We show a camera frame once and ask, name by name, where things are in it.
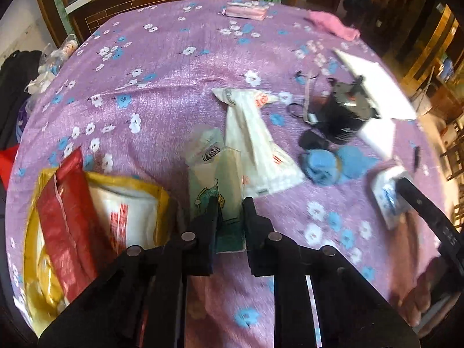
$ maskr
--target blue cloth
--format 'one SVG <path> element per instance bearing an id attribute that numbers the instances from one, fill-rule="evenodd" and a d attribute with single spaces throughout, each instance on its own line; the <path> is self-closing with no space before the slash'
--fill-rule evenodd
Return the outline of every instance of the blue cloth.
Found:
<path id="1" fill-rule="evenodd" d="M 341 146 L 335 154 L 323 149 L 307 150 L 300 157 L 301 169 L 318 186 L 345 183 L 364 176 L 377 158 L 366 157 L 355 146 Z"/>
<path id="2" fill-rule="evenodd" d="M 338 180 L 337 158 L 323 149 L 310 149 L 301 155 L 301 169 L 314 184 L 331 186 Z"/>

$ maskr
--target table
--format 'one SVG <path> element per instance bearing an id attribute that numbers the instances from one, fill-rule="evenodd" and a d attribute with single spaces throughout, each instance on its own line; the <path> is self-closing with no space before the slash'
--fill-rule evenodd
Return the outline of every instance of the table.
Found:
<path id="1" fill-rule="evenodd" d="M 156 181 L 188 209 L 187 167 L 182 158 L 190 130 L 199 123 L 225 127 L 226 106 L 213 87 L 261 88 L 279 95 L 264 107 L 275 140 L 294 159 L 308 129 L 287 113 L 300 101 L 304 73 L 321 72 L 314 95 L 328 95 L 323 77 L 352 77 L 332 48 L 380 61 L 363 43 L 344 42 L 317 30 L 305 11 L 269 3 L 263 22 L 219 12 L 226 0 L 164 3 L 115 16 L 103 24 L 61 69 L 41 97 L 25 128 L 6 205 L 10 274 L 18 304 L 24 304 L 21 269 L 29 199 L 41 168 L 56 166 L 81 146 L 85 168 Z M 249 71 L 256 74 L 250 77 Z M 417 122 L 395 122 L 395 160 L 412 169 L 414 147 L 422 148 L 415 183 L 440 208 L 444 201 L 438 159 Z M 373 151 L 352 141 L 366 155 Z M 366 177 L 334 187 L 309 180 L 255 200 L 257 212 L 298 244 L 336 246 L 387 299 L 414 283 L 414 258 L 404 227 L 389 232 L 370 194 Z M 434 235 L 418 222 L 421 272 L 437 255 Z M 187 307 L 188 346 L 271 347 L 273 282 L 253 278 L 245 253 L 221 255 L 210 278 L 193 278 Z"/>

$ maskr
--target red pouch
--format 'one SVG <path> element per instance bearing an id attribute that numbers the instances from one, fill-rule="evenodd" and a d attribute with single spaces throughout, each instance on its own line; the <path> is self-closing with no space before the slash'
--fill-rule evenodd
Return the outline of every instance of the red pouch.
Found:
<path id="1" fill-rule="evenodd" d="M 79 148 L 63 160 L 37 200 L 47 253 L 69 302 L 116 257 L 98 221 L 82 164 Z"/>

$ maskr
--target white paper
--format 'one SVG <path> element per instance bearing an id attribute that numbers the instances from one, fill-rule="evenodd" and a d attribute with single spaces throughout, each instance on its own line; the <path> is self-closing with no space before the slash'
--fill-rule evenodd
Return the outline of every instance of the white paper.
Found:
<path id="1" fill-rule="evenodd" d="M 395 130 L 395 123 L 391 119 L 371 119 L 358 132 L 358 137 L 387 161 L 393 156 Z"/>
<path id="2" fill-rule="evenodd" d="M 416 112 L 409 100 L 377 62 L 361 59 L 335 48 L 334 52 L 354 76 L 364 77 L 364 89 L 377 105 L 377 111 L 382 118 L 416 120 Z"/>

